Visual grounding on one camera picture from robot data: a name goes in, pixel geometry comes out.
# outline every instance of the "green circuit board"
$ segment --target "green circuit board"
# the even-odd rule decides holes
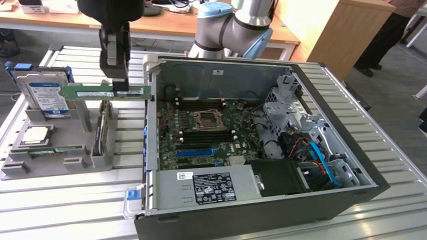
[[[238,101],[227,102],[227,107],[219,110],[222,122],[227,130],[235,130],[237,139],[231,142],[213,142],[210,149],[215,151],[210,156],[178,156],[181,142],[181,131],[198,132],[194,113],[203,111],[182,111],[171,103],[163,103],[158,108],[159,119],[159,159],[162,170],[175,170],[197,167],[214,167],[231,165],[230,157],[241,156],[246,160],[255,160],[265,154],[259,149],[261,138],[251,124],[251,108],[238,110]]]

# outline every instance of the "metal grid table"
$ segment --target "metal grid table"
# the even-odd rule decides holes
[[[65,47],[49,51],[41,65],[71,66],[75,81],[99,84],[101,49]],[[143,56],[133,51],[130,82],[143,83]],[[392,188],[330,221],[229,237],[227,240],[424,239],[427,234],[427,181],[327,69],[301,63],[315,87],[377,165]],[[305,100],[317,113],[315,104]],[[89,101],[98,107],[99,101]],[[111,171],[0,181],[0,239],[138,239],[134,220],[123,218],[125,191],[142,183],[145,104],[117,101],[118,142]],[[0,158],[6,157],[26,119],[21,96],[0,128]]]

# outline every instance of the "gray parts tray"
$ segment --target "gray parts tray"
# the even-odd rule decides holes
[[[85,132],[83,124],[79,119],[58,118],[50,119],[46,122],[33,123],[27,118],[2,167],[2,180],[103,172],[113,169],[118,110],[113,110],[113,118],[109,122],[107,142],[103,156],[93,156],[91,154],[101,112],[99,109],[95,108],[89,109],[89,112],[93,126],[91,132]],[[14,152],[14,150],[37,149],[37,147],[23,147],[22,140],[29,127],[41,126],[54,126],[53,133],[49,136],[50,145],[47,146],[54,149],[46,152],[39,151],[37,154],[30,154],[27,151]]]

